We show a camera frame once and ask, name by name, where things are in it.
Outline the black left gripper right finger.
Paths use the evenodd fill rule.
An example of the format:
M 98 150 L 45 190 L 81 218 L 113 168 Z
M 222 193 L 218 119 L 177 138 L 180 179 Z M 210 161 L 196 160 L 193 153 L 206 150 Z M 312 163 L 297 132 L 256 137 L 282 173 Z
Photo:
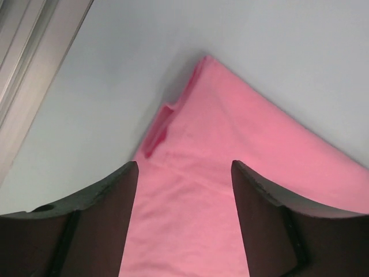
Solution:
M 231 175 L 251 276 L 368 275 L 368 215 L 309 200 L 238 160 Z

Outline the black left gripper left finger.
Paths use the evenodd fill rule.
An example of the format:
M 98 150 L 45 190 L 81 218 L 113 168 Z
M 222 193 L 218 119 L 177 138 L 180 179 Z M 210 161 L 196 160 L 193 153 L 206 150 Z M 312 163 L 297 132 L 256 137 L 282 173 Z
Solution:
M 2 276 L 118 276 L 138 165 L 30 212 L 1 216 Z

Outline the pink t shirt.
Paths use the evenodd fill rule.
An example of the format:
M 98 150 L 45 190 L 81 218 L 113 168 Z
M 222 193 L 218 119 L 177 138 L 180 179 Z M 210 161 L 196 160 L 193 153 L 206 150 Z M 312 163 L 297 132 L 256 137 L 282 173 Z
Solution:
M 120 276 L 248 276 L 231 182 L 240 160 L 308 199 L 368 212 L 368 170 L 213 57 L 165 104 L 135 153 L 138 188 Z

